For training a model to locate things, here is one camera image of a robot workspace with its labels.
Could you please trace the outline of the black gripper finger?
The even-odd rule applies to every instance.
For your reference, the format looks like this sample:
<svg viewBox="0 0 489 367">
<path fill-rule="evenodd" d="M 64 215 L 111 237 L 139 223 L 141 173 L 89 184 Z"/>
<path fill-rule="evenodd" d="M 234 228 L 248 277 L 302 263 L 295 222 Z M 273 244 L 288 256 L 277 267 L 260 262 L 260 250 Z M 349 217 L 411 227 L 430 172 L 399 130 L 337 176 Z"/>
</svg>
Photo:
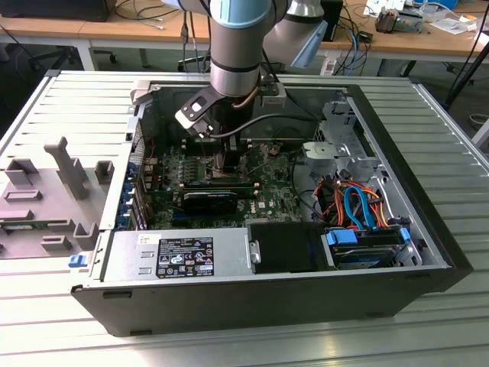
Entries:
<svg viewBox="0 0 489 367">
<path fill-rule="evenodd" d="M 234 173 L 238 168 L 243 153 L 241 136 L 238 133 L 228 138 L 223 138 L 222 143 L 223 171 L 226 174 Z"/>
</svg>

